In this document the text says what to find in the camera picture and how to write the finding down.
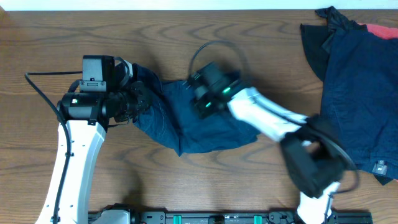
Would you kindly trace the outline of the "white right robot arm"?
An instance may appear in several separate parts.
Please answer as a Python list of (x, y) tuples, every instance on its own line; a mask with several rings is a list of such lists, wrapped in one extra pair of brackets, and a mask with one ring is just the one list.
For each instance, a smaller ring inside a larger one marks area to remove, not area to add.
[(238, 121), (278, 142), (288, 174), (300, 191), (297, 215), (303, 223), (327, 223), (348, 158), (334, 139), (328, 121), (289, 111), (262, 95), (239, 76), (215, 63), (193, 72), (187, 82), (201, 118), (228, 110)]

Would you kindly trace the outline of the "dark blue denim shorts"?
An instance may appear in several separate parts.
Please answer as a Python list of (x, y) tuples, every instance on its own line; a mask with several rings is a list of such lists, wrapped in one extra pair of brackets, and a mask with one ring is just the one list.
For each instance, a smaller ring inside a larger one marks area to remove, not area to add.
[(235, 149), (257, 141), (260, 132), (229, 113), (200, 119), (191, 104), (194, 93), (184, 81), (162, 81), (152, 70), (136, 63), (132, 68), (152, 98), (149, 109), (133, 124), (179, 156)]

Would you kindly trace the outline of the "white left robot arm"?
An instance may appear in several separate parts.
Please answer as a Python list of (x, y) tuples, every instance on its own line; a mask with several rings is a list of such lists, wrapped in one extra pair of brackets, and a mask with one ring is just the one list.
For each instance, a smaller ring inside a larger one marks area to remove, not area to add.
[(58, 149), (49, 191), (37, 223), (88, 223), (95, 164), (109, 120), (120, 123), (149, 107), (140, 81), (114, 91), (68, 92), (59, 101)]

